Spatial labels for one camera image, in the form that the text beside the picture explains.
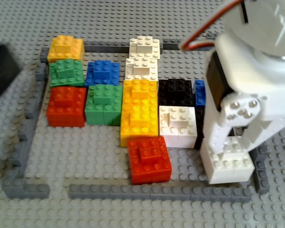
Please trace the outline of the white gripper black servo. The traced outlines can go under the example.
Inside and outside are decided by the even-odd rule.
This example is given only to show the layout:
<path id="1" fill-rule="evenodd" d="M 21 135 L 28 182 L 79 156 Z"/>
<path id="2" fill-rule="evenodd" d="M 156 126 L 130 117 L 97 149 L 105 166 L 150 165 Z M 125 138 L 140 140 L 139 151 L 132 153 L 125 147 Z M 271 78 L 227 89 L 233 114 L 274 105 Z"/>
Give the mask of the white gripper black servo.
<path id="1" fill-rule="evenodd" d="M 206 82 L 203 156 L 247 156 L 285 127 L 285 61 L 222 34 Z"/>

